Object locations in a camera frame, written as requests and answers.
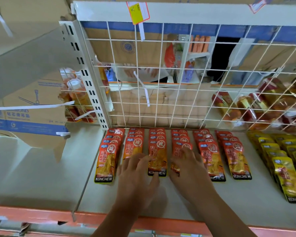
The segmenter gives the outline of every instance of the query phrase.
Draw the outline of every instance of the white tape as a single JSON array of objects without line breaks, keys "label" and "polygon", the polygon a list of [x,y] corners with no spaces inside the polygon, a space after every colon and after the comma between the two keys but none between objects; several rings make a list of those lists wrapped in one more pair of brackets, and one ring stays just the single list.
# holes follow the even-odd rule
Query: white tape
[{"label": "white tape", "polygon": [[87,116],[87,115],[89,115],[89,114],[91,114],[91,113],[94,113],[94,112],[95,112],[95,111],[88,111],[86,114],[80,115],[80,116],[78,116],[77,118],[75,118],[75,121],[80,120],[81,118],[83,118],[83,117],[85,117],[85,116]]},{"label": "white tape", "polygon": [[146,39],[146,38],[145,38],[145,32],[144,32],[144,25],[143,25],[143,23],[141,22],[141,23],[138,24],[138,26],[139,26],[140,38],[141,38],[141,41],[143,41],[143,40]]},{"label": "white tape", "polygon": [[57,105],[23,105],[23,106],[7,106],[7,107],[0,107],[1,111],[6,111],[6,110],[21,110],[21,109],[46,109],[46,108],[56,108],[60,107],[63,105],[73,105],[73,101],[65,102],[62,104],[57,104]]},{"label": "white tape", "polygon": [[56,132],[56,135],[66,136],[66,135],[70,135],[70,132]]},{"label": "white tape", "polygon": [[[145,88],[145,85],[143,84],[143,82],[138,78],[138,75],[136,74],[136,71],[134,71],[134,75],[136,76],[137,80],[141,83],[141,85],[143,86],[143,88]],[[150,101],[149,101],[148,91],[147,91],[146,88],[145,88],[145,94],[146,94],[147,106],[150,107]]]},{"label": "white tape", "polygon": [[9,37],[13,37],[12,31],[10,30],[10,28],[8,27],[8,25],[6,24],[6,22],[4,21],[4,19],[2,18],[2,16],[0,15],[0,22],[4,28],[4,30],[6,31],[6,33],[8,34]]}]

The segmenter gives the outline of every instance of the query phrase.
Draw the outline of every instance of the hand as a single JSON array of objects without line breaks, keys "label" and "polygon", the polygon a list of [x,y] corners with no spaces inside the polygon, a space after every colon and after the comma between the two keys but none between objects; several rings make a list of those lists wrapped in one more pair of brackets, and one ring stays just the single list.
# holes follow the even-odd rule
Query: hand
[{"label": "hand", "polygon": [[117,169],[119,180],[113,209],[139,215],[150,205],[159,186],[157,172],[150,183],[146,181],[150,159],[148,155],[137,153],[123,160],[123,164]]},{"label": "hand", "polygon": [[170,179],[181,195],[196,205],[200,197],[217,194],[200,154],[194,154],[189,148],[183,147],[184,158],[172,157],[171,161],[180,168],[180,176],[170,170]]}]

